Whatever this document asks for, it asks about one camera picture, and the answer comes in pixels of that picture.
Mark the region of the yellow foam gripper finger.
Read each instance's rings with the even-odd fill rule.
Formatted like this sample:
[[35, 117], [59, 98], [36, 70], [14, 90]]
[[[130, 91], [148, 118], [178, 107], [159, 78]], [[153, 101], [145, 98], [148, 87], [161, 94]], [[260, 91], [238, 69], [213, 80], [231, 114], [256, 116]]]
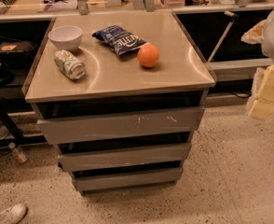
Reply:
[[251, 45], [261, 44], [263, 41], [263, 30], [265, 23], [265, 20], [258, 22], [253, 28], [245, 32], [240, 40]]
[[274, 113], [274, 64], [267, 69], [258, 67], [253, 76], [248, 116], [264, 120]]

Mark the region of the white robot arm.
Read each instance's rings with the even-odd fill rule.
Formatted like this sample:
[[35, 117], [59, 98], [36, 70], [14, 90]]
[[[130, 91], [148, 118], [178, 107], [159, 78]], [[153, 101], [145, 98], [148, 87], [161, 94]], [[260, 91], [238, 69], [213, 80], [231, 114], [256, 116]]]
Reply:
[[260, 44], [262, 53], [273, 60], [268, 68], [257, 68], [253, 76], [252, 96], [247, 103], [247, 114], [250, 117], [267, 119], [274, 113], [274, 9], [265, 20], [246, 32], [241, 41]]

